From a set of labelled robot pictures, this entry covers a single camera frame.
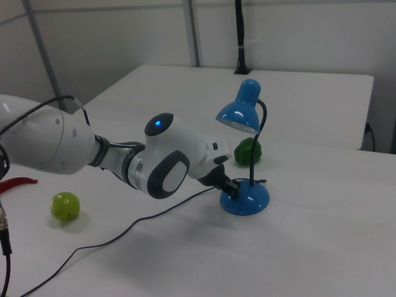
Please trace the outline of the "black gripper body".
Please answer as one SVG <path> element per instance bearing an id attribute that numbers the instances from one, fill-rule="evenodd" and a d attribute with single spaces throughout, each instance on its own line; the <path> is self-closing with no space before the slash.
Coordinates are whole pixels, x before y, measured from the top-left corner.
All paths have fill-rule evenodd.
<path id="1" fill-rule="evenodd" d="M 231 185 L 231 179 L 225 174 L 224 165 L 216 166 L 207 175 L 199 178 L 198 182 L 217 189 L 228 189 Z"/>

